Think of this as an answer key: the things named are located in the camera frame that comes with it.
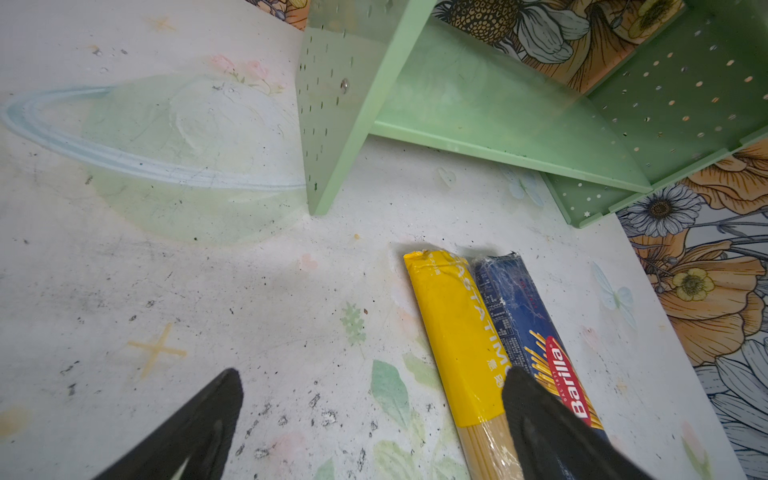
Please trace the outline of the blue Barilla spaghetti box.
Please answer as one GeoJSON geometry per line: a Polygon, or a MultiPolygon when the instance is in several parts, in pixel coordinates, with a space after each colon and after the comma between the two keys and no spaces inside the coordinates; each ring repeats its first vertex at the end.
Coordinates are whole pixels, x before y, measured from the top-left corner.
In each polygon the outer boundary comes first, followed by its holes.
{"type": "Polygon", "coordinates": [[[608,438],[522,258],[481,257],[472,273],[512,364],[524,369],[604,440],[608,438]]]}

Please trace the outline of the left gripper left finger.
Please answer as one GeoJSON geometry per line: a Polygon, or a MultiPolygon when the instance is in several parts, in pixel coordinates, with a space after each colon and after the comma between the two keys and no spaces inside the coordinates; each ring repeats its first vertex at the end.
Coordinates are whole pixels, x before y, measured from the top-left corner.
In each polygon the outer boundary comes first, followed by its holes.
{"type": "Polygon", "coordinates": [[[220,479],[243,404],[239,372],[223,370],[99,479],[220,479]]]}

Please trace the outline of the yellow Pastatime spaghetti bag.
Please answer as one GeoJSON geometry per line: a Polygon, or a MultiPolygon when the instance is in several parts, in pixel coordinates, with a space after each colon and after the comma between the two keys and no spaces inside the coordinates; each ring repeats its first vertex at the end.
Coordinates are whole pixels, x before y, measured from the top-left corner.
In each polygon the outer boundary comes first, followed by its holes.
{"type": "Polygon", "coordinates": [[[472,479],[521,479],[502,402],[511,361],[467,260],[447,251],[404,263],[472,479]]]}

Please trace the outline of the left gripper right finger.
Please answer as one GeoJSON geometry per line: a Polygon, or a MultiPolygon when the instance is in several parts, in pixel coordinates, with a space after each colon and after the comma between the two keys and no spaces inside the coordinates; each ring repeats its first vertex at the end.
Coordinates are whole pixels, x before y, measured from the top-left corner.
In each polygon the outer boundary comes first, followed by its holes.
{"type": "Polygon", "coordinates": [[[526,479],[647,479],[649,475],[586,426],[520,367],[502,401],[526,479]]]}

